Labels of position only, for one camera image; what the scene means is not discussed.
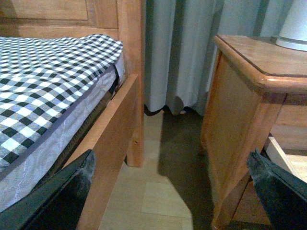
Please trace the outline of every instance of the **light wooden floor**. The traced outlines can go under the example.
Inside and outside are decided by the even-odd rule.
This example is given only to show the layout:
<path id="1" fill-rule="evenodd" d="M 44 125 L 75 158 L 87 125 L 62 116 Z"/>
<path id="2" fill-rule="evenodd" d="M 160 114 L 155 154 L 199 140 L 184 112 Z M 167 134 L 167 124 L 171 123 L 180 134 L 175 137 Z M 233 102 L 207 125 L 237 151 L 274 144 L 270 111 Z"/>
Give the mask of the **light wooden floor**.
<path id="1" fill-rule="evenodd" d="M 145 116 L 143 168 L 123 164 L 100 230 L 206 230 L 210 183 L 198 156 L 202 117 Z"/>

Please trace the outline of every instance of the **checkered bedsheet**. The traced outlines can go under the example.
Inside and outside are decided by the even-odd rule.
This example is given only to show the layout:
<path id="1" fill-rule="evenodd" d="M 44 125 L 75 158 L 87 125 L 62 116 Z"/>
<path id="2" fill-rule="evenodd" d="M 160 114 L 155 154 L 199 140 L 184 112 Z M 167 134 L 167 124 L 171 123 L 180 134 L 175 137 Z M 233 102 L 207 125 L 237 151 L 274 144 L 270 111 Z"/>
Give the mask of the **checkered bedsheet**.
<path id="1" fill-rule="evenodd" d="M 120 56 L 122 43 L 0 37 L 0 172 L 21 156 Z"/>

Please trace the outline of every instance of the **headboard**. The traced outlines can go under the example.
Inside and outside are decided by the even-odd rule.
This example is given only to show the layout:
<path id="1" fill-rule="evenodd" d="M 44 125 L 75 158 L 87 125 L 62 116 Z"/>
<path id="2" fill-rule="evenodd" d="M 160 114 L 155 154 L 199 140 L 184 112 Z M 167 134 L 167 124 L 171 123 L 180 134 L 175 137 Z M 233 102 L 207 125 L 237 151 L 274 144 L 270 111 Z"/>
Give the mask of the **headboard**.
<path id="1" fill-rule="evenodd" d="M 107 34 L 124 43 L 129 74 L 142 75 L 143 0 L 1 0 L 0 36 Z"/>

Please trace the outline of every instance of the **bed post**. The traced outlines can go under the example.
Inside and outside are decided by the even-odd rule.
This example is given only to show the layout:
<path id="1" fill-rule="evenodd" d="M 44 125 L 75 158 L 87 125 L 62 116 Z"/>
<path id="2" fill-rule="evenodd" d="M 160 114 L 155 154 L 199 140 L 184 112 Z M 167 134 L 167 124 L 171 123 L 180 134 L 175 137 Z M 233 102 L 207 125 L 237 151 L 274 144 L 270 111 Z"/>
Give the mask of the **bed post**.
<path id="1" fill-rule="evenodd" d="M 118 0 L 118 36 L 124 44 L 126 72 L 138 75 L 135 130 L 127 151 L 127 165 L 141 167 L 144 152 L 144 43 L 145 1 Z"/>

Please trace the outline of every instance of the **curtain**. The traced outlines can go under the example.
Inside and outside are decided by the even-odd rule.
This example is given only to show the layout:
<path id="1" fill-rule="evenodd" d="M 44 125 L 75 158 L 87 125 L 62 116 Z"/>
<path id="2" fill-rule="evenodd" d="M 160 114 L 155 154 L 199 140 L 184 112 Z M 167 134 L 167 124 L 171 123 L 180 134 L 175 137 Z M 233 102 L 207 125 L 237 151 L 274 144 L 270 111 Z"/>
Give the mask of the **curtain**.
<path id="1" fill-rule="evenodd" d="M 293 0 L 147 0 L 145 104 L 204 114 L 216 34 L 277 36 Z"/>

